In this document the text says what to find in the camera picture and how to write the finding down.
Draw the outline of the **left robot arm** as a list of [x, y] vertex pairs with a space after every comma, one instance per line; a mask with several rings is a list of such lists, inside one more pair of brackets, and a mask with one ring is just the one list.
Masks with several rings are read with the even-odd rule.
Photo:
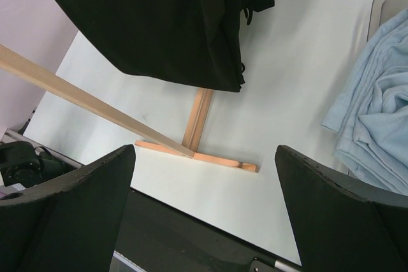
[[81, 168], [82, 164], [27, 141], [1, 144], [1, 199]]

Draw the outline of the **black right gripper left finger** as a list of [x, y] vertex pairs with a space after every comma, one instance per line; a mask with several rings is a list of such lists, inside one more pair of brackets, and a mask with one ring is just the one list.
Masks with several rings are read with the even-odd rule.
[[108, 271], [135, 162], [124, 145], [1, 198], [1, 271]]

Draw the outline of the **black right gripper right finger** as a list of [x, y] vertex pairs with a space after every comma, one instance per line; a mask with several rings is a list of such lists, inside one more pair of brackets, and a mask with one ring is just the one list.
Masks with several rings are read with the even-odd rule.
[[407, 196], [284, 145], [275, 165], [304, 271], [407, 271]]

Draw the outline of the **light blue trousers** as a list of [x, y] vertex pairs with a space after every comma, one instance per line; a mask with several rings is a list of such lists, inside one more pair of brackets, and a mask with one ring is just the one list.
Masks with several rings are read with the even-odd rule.
[[407, 10], [368, 40], [321, 125], [354, 176], [407, 194]]

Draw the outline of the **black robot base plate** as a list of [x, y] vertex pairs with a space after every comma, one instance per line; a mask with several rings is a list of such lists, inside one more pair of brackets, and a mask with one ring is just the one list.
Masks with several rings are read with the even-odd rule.
[[130, 189], [115, 251], [144, 271], [301, 271], [261, 247]]

